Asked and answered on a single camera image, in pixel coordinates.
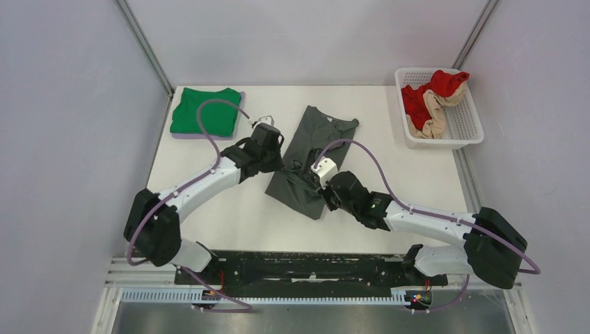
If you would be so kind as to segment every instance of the white table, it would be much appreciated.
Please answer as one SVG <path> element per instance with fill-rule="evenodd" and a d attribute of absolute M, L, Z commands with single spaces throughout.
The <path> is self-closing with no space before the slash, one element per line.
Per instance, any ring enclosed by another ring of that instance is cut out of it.
<path fill-rule="evenodd" d="M 225 87 L 195 86 L 197 90 Z M 287 149 L 307 105 L 336 118 L 357 118 L 355 139 L 381 163 L 396 194 L 419 205 L 458 212 L 466 210 L 456 165 L 450 150 L 410 150 L 394 86 L 232 86 L 246 92 L 244 109 L 253 118 L 271 114 L 285 136 Z M 172 110 L 183 87 L 176 90 L 147 187 L 167 189 L 214 160 L 206 140 L 181 140 L 170 135 Z M 252 129 L 239 122 L 237 139 Z M 221 150 L 235 141 L 219 141 Z M 351 170 L 370 191 L 386 192 L 376 167 L 360 148 L 352 146 L 342 170 Z M 259 174 L 217 195 L 181 225 L 183 237 L 212 249 L 329 253 L 405 253 L 413 244 L 437 246 L 438 241 L 415 234 L 370 230 L 342 210 L 314 221 L 266 195 L 271 175 Z"/>

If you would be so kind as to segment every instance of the plastic basket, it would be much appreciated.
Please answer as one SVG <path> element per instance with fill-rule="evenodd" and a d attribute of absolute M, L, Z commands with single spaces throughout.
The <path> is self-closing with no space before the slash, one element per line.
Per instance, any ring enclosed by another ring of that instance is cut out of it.
<path fill-rule="evenodd" d="M 429 83 L 432 74 L 437 70 L 443 70 L 450 74 L 460 72 L 451 68 L 437 67 L 403 67 L 395 71 L 395 85 L 397 87 L 401 119 L 404 123 L 404 132 L 406 133 L 406 145 L 409 148 L 457 150 L 467 144 L 481 143 L 484 139 L 484 130 L 481 128 L 479 116 L 477 115 L 469 87 L 467 87 L 467 92 L 465 92 L 465 97 L 461 103 L 456 106 L 445 107 L 447 130 L 442 135 L 442 139 L 415 138 L 410 134 L 406 119 L 406 109 L 404 108 L 404 99 L 401 97 L 401 89 L 406 85 L 410 85 L 416 89 L 423 84 Z"/>

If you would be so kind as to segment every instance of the beige cloth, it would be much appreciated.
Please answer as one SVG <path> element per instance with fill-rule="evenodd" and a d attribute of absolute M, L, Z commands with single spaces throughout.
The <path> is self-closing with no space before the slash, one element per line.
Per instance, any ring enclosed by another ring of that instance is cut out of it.
<path fill-rule="evenodd" d="M 410 134 L 414 138 L 424 139 L 442 139 L 443 134 L 447 128 L 447 120 L 445 118 L 444 106 L 456 106 L 465 97 L 467 91 L 467 81 L 463 82 L 455 93 L 449 97 L 442 97 L 435 94 L 431 89 L 424 92 L 424 103 L 428 112 L 432 117 L 431 120 L 427 120 L 422 128 L 422 131 L 416 129 L 412 118 L 406 114 L 406 120 L 408 121 L 408 129 Z"/>

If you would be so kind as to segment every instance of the gray floor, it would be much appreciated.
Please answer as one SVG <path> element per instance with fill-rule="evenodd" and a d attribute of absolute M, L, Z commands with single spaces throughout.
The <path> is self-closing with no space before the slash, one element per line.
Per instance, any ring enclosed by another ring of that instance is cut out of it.
<path fill-rule="evenodd" d="M 453 291 L 435 291 L 441 305 Z M 122 303 L 112 333 L 514 333 L 501 291 L 471 291 L 452 308 L 412 316 L 397 306 L 256 305 L 253 314 L 203 314 L 188 305 Z"/>

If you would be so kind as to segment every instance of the robotic arm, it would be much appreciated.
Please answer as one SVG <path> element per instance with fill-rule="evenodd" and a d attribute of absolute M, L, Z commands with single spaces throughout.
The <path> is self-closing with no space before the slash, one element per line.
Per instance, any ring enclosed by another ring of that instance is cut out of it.
<path fill-rule="evenodd" d="M 282 142 L 283 137 L 274 126 L 259 122 L 250 138 L 221 152 L 216 168 L 210 164 L 188 180 L 159 193 L 143 189 L 132 205 L 125 238 L 131 241 L 138 226 L 147 219 L 134 245 L 156 267 L 172 263 L 199 273 L 218 265 L 218 259 L 213 260 L 206 247 L 181 237 L 180 224 L 217 193 L 258 173 L 280 170 Z M 512 288 L 522 258 L 505 244 L 522 254 L 527 242 L 495 210 L 484 207 L 478 214 L 444 212 L 403 202 L 389 193 L 369 192 L 352 172 L 338 172 L 335 163 L 327 158 L 322 158 L 312 171 L 319 179 L 318 193 L 330 211 L 343 209 L 371 229 L 412 232 L 448 244 L 412 246 L 401 263 L 406 282 L 474 273 L 488 284 Z M 160 204 L 154 215 L 146 218 Z M 499 236 L 502 242 L 481 233 L 481 228 Z"/>

